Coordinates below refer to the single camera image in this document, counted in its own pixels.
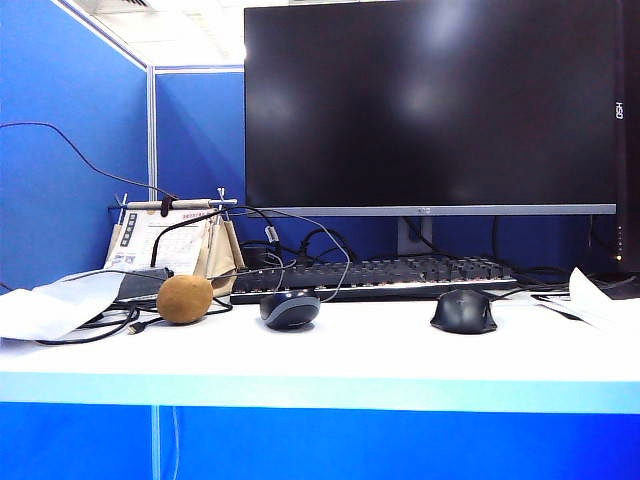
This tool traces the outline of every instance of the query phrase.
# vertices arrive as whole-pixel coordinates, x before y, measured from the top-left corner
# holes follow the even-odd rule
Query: black monitor screen
[[[246,9],[247,202],[615,209],[616,18],[613,0]]]

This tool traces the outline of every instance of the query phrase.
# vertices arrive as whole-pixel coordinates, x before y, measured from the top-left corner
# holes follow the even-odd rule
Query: document
[[[579,317],[607,333],[640,335],[640,298],[613,300],[579,269],[569,279],[569,297],[547,297],[545,306]]]
[[[64,277],[33,290],[0,296],[0,337],[56,340],[102,313],[118,295],[124,274]]]

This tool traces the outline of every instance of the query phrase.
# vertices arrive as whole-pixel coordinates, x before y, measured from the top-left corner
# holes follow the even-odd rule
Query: kiwi fruit
[[[158,291],[158,313],[173,323],[190,323],[201,318],[213,300],[211,282],[198,275],[176,275]]]

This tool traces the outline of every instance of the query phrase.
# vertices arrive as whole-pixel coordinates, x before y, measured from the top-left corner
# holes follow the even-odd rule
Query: black mouse
[[[313,290],[277,292],[260,300],[260,316],[274,330],[293,330],[310,323],[320,310]]]
[[[438,298],[431,325],[451,333],[487,333],[498,326],[489,299],[474,290],[453,290]]]

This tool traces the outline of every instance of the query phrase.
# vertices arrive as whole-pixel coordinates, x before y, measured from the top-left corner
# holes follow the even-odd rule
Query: black keyboard
[[[265,268],[239,275],[233,285],[231,303],[259,303],[276,291],[311,288],[321,299],[335,292],[346,263],[295,266],[284,270]],[[335,300],[365,301],[437,298],[456,288],[506,290],[516,287],[512,272],[485,258],[450,259],[434,256],[354,262]]]

